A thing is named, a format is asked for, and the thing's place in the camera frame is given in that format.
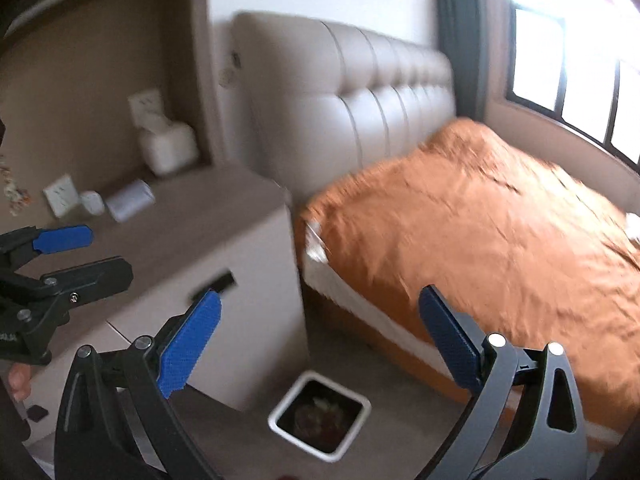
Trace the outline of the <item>person left hand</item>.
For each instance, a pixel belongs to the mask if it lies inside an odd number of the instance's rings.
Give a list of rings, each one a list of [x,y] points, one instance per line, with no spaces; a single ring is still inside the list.
[[[23,402],[32,393],[32,368],[25,363],[14,363],[9,371],[8,382],[15,402]]]

